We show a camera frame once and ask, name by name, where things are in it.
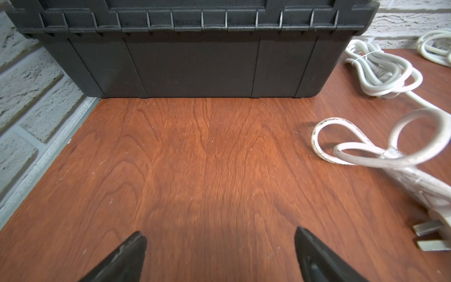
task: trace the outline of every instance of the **black plastic storage box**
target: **black plastic storage box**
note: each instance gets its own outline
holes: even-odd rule
[[[10,0],[91,97],[311,97],[371,0]]]

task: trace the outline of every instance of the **brick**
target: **brick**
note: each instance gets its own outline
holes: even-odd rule
[[[63,72],[41,48],[0,76],[0,131],[44,94]]]
[[[395,0],[392,8],[394,9],[416,9],[416,10],[438,10],[451,9],[450,0]]]
[[[83,97],[75,83],[65,78],[41,98],[20,125],[46,143]]]
[[[26,39],[17,32],[5,12],[0,12],[0,41],[0,72],[39,45],[38,40]]]
[[[35,147],[15,133],[0,138],[0,198],[23,173],[36,153]]]
[[[416,39],[374,39],[372,43],[385,49],[415,49]]]
[[[377,13],[365,36],[419,37],[451,26],[451,13]]]

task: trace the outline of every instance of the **wood grain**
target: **wood grain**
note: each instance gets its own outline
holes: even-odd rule
[[[389,51],[425,76],[416,92],[451,111],[451,69]],[[148,239],[141,281],[302,281],[304,226],[369,281],[450,281],[451,253],[425,253],[425,210],[381,170],[339,166],[311,149],[314,125],[346,118],[386,146],[407,97],[364,96],[340,61],[322,92],[290,99],[102,100],[0,232],[2,281],[76,281],[133,231]],[[402,133],[413,152],[428,120]],[[331,126],[330,149],[356,140]],[[450,148],[421,165],[451,183]]]

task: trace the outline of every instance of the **white power cable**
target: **white power cable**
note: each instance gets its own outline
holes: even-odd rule
[[[399,135],[409,122],[422,116],[431,117],[435,121],[437,126],[435,136],[423,149],[405,155],[398,150]],[[318,135],[324,127],[331,124],[348,128],[360,139],[361,143],[340,143],[334,147],[335,156],[327,154],[319,146]],[[394,125],[388,138],[387,149],[375,146],[357,126],[338,117],[328,118],[318,123],[313,129],[311,144],[315,153],[325,161],[342,165],[382,168],[398,180],[411,196],[429,209],[432,219],[442,222],[444,227],[440,233],[444,239],[451,242],[451,186],[416,168],[416,165],[438,155],[448,145],[450,139],[451,118],[448,114],[437,109],[423,108],[410,112]],[[378,157],[351,155],[344,152],[347,149],[371,152]]]
[[[451,67],[451,28],[429,31],[417,40],[417,51],[425,59]]]
[[[421,43],[422,48],[424,47],[428,51],[436,48],[426,45],[425,42],[435,40],[437,37],[430,38],[425,35],[425,38],[425,41]],[[448,240],[418,241],[420,248],[423,250],[451,250],[451,186],[416,168],[416,165],[438,155],[450,142],[451,115],[412,92],[422,83],[423,76],[408,60],[387,54],[381,50],[379,45],[361,40],[351,40],[345,53],[348,56],[346,62],[357,69],[360,85],[366,94],[379,98],[393,98],[399,93],[405,93],[425,108],[405,115],[395,124],[389,135],[387,149],[375,146],[350,121],[337,117],[325,119],[318,123],[312,132],[311,143],[315,153],[321,159],[336,164],[382,168],[398,180],[410,195],[429,209],[430,217],[439,222],[439,224],[435,223],[437,229],[440,229],[442,237]],[[405,81],[410,76],[414,82],[406,85]],[[409,122],[422,116],[428,116],[435,121],[437,126],[435,136],[423,149],[405,155],[398,150],[399,135]],[[361,143],[341,143],[334,147],[334,156],[325,153],[319,146],[318,135],[324,127],[330,124],[339,124],[348,128],[360,139]],[[344,152],[347,149],[371,152],[377,157],[351,155]]]
[[[366,94],[394,98],[405,93],[425,108],[440,109],[412,92],[423,82],[423,76],[408,60],[385,53],[378,44],[361,40],[351,40],[345,54],[348,56],[345,62],[356,68],[360,86]],[[410,76],[414,82],[406,85],[405,81]]]

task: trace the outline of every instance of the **white brick wall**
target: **white brick wall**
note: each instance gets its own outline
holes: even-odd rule
[[[0,0],[1,212],[85,99],[37,40],[16,31],[2,11],[4,2]]]
[[[451,0],[379,0],[379,10],[361,39],[382,48],[415,48],[423,33],[451,28]]]

